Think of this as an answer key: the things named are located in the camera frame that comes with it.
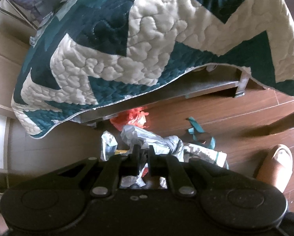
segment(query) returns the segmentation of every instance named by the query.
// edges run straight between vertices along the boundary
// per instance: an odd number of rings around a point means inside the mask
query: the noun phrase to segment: wooden floor
[[[285,144],[294,157],[294,130],[266,135],[265,126],[294,111],[294,98],[273,90],[263,90],[253,82],[246,94],[232,98],[234,90],[191,99],[177,98],[149,106],[147,130],[165,137],[182,136],[194,117],[216,139],[217,151],[228,154],[230,169],[254,176],[267,152]],[[43,139],[30,138],[18,121],[10,128],[8,166],[11,183],[40,175],[90,156],[100,156],[100,136],[113,133],[124,148],[119,132],[107,121],[98,129],[73,122],[57,126]],[[294,168],[285,190],[289,208],[294,211]]]

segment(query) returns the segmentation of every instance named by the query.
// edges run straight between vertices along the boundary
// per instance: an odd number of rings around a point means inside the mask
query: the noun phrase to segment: furniture leg
[[[244,95],[244,91],[245,91],[245,88],[246,88],[246,85],[247,85],[247,82],[249,81],[249,79],[250,79],[250,75],[247,72],[242,71],[240,81],[239,81],[239,86],[237,87],[234,98],[237,98],[237,97]]]
[[[294,112],[268,125],[268,127],[270,135],[294,129]]]

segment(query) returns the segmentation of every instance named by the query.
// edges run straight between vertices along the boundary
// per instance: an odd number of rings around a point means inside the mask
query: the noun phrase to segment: brown slide sandal
[[[290,149],[285,145],[277,145],[268,153],[256,179],[275,186],[283,192],[291,178],[292,165]]]

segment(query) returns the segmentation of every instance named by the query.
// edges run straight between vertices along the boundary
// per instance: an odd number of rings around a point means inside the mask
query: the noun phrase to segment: red plastic bag
[[[144,127],[146,123],[146,115],[148,112],[144,112],[142,107],[130,109],[124,112],[120,112],[117,117],[110,119],[110,122],[117,128],[117,130],[122,131],[125,125],[134,125],[140,128]]]

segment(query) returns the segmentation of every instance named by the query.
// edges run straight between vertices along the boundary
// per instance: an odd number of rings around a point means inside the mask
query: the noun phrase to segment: zigzag patterned quilt
[[[68,0],[38,31],[12,108],[41,138],[209,63],[294,96],[294,22],[284,0]]]

